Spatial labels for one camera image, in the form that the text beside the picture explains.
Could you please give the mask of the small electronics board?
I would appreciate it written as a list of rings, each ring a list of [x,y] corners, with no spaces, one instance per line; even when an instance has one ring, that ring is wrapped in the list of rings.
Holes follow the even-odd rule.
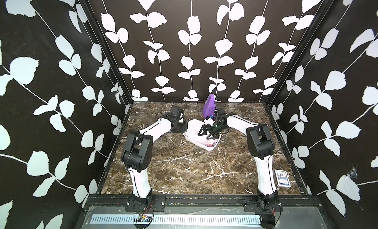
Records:
[[[136,224],[148,224],[151,223],[154,216],[150,214],[138,214],[135,216],[135,223]]]

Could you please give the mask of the purple plastic object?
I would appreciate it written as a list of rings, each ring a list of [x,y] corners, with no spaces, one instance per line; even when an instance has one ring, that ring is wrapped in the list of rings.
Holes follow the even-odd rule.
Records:
[[[204,119],[212,118],[216,110],[216,102],[214,94],[210,94],[203,106],[202,116]]]

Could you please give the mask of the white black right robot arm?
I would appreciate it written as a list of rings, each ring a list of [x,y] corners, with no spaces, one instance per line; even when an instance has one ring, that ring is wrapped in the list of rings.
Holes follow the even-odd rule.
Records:
[[[269,127],[265,123],[252,123],[236,114],[226,114],[213,125],[202,125],[197,135],[205,135],[207,139],[219,139],[221,132],[227,128],[236,129],[247,138],[248,150],[255,159],[258,172],[258,206],[267,211],[278,201],[272,167],[275,143]]]

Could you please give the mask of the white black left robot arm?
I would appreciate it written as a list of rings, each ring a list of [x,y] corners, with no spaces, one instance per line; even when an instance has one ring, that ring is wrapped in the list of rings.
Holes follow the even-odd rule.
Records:
[[[152,125],[129,132],[121,160],[132,180],[132,199],[146,204],[152,200],[147,168],[152,160],[153,143],[166,133],[184,133],[188,128],[184,116],[182,108],[172,106],[169,112],[164,113]]]

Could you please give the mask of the white plastic storage box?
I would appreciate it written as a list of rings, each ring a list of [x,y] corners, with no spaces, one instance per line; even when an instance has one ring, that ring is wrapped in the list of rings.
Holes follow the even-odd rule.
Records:
[[[207,139],[209,132],[206,129],[208,124],[206,122],[193,119],[188,122],[187,131],[183,133],[184,138],[201,147],[207,151],[213,151],[214,148],[220,142],[220,138],[218,139]]]

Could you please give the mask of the blue playing card deck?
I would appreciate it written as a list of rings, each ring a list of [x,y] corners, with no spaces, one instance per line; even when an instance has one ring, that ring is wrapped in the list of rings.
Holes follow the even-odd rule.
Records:
[[[275,170],[275,174],[276,174],[276,179],[277,179],[277,183],[279,187],[286,187],[286,188],[291,187],[289,175],[287,171]]]

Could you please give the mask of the pink sticker sheet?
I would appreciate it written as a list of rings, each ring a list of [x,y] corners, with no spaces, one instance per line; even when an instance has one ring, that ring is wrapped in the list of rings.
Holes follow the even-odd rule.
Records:
[[[197,135],[201,126],[204,125],[204,124],[205,123],[203,121],[200,121],[200,120],[197,120],[197,119],[193,119],[193,120],[189,121],[188,122],[188,130],[187,130],[188,138],[194,139],[195,141],[198,141],[198,142],[206,141],[207,135],[203,135],[203,136]]]

